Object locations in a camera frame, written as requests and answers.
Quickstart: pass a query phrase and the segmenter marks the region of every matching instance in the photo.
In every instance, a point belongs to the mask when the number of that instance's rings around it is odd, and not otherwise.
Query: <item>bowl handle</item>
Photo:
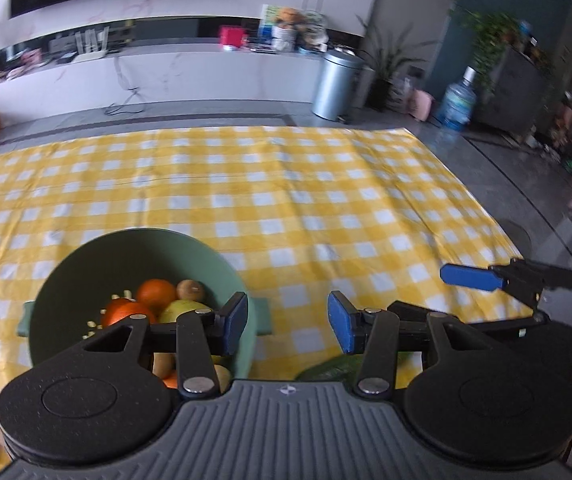
[[[22,319],[19,320],[19,323],[17,323],[16,334],[19,337],[28,337],[28,333],[31,327],[32,310],[34,306],[34,301],[26,301],[26,303],[24,303],[24,314]]]
[[[272,334],[271,308],[267,298],[253,298],[257,314],[257,335]]]

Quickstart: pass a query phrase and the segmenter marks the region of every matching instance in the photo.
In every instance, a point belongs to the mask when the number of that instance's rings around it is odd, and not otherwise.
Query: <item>trash can lid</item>
[[[347,66],[349,68],[361,68],[361,66],[364,64],[364,60],[360,57],[357,57],[354,54],[340,52],[339,50],[329,50],[325,53],[323,59],[327,59],[330,62],[342,66]]]

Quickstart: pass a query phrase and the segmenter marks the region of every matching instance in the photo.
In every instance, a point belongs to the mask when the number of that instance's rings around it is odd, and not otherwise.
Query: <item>green bowl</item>
[[[28,336],[32,364],[81,341],[89,330],[86,323],[99,323],[100,310],[113,294],[134,293],[151,278],[171,283],[198,280],[206,289],[204,303],[213,309],[237,291],[247,293],[228,262],[195,238],[150,228],[110,233],[69,254],[46,279],[35,301],[26,304],[18,334]],[[261,300],[250,296],[248,300],[248,322],[231,367],[236,378],[250,372],[258,332],[256,303]]]

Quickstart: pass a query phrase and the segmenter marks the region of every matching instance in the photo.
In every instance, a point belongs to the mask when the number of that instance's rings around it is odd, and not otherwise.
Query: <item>water bottle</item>
[[[447,128],[460,132],[470,122],[477,96],[472,91],[474,69],[466,68],[464,78],[459,83],[448,86],[438,120]]]

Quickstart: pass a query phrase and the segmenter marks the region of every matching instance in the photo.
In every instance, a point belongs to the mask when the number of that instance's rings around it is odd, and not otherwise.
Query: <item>gray cabinet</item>
[[[530,59],[511,47],[506,49],[491,78],[494,91],[482,96],[474,120],[521,141],[539,111],[547,79]]]

